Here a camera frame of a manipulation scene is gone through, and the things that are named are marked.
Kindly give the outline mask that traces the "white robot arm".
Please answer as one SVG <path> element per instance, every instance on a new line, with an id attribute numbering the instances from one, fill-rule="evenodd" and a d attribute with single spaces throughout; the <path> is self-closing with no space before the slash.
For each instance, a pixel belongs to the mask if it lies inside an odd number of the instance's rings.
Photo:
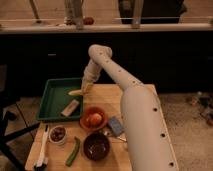
<path id="1" fill-rule="evenodd" d="M 132 171 L 179 171 L 177 159 L 155 92 L 115 63 L 110 47 L 91 45 L 81 89 L 87 93 L 102 69 L 123 91 L 120 110 Z"/>

